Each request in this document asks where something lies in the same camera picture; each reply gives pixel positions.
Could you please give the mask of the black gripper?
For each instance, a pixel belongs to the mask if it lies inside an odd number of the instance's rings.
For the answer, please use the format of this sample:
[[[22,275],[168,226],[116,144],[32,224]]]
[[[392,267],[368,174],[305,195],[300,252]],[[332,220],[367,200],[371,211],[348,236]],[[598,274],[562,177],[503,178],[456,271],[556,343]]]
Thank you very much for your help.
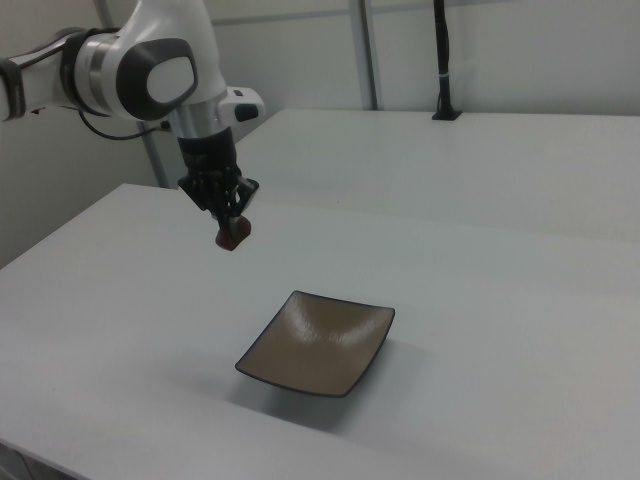
[[[260,184],[240,176],[232,129],[227,127],[202,138],[179,138],[178,144],[187,168],[187,175],[179,180],[179,186],[195,196],[197,204],[211,213],[224,233],[237,236],[239,218],[251,204]],[[220,181],[222,187],[214,185],[215,180]],[[230,190],[229,200],[226,191]]]

